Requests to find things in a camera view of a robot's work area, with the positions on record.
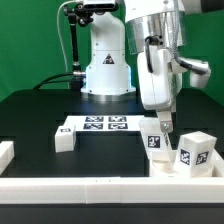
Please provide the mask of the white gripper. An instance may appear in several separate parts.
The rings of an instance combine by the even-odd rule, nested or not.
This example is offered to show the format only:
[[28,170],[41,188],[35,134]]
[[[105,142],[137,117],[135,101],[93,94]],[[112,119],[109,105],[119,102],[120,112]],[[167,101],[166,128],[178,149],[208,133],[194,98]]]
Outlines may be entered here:
[[181,74],[174,74],[171,69],[171,54],[168,49],[150,46],[150,59],[153,72],[148,71],[146,51],[137,56],[140,96],[146,110],[157,111],[162,132],[172,132],[171,112],[166,110],[176,99],[182,86]]

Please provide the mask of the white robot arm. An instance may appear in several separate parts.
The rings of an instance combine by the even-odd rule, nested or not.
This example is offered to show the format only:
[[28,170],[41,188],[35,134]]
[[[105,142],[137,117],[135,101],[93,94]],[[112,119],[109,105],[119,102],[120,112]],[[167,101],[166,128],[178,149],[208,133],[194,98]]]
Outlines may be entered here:
[[190,84],[203,88],[210,78],[209,64],[183,58],[183,17],[224,9],[224,0],[84,0],[92,14],[91,63],[82,92],[100,100],[129,91],[131,69],[125,50],[137,56],[143,107],[157,113],[160,128],[173,130],[172,107],[189,70]]

